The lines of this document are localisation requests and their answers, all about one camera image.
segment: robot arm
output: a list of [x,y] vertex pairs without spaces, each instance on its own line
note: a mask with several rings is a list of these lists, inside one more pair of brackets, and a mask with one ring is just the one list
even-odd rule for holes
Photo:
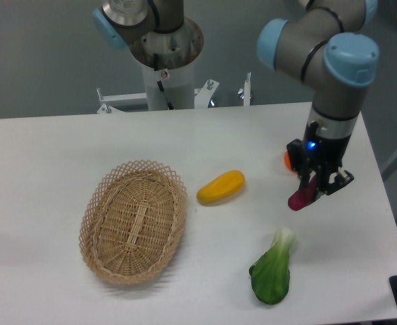
[[120,37],[131,44],[151,31],[168,34],[178,30],[184,23],[184,1],[103,0],[102,7],[93,13],[93,20],[103,35],[109,23],[112,29],[108,38]]
[[[298,22],[268,23],[257,44],[264,64],[316,91],[304,138],[287,145],[291,166],[301,180],[289,199],[294,210],[354,179],[341,170],[342,158],[379,59],[374,41],[352,33],[373,17],[376,1],[310,0],[306,9]],[[301,203],[291,205],[299,198]]]

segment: yellow squash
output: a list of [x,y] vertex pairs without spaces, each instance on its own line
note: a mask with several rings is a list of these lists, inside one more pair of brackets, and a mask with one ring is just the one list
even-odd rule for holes
[[207,204],[215,202],[239,191],[245,184],[245,176],[240,171],[228,171],[197,192],[197,200]]

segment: orange ball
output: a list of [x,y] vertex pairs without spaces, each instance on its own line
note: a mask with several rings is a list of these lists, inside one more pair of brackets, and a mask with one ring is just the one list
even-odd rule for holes
[[295,171],[292,169],[292,164],[291,164],[291,160],[290,160],[290,158],[289,158],[289,153],[288,153],[288,152],[285,153],[285,165],[286,165],[286,167],[288,168],[288,170],[290,170],[291,172],[295,172]]

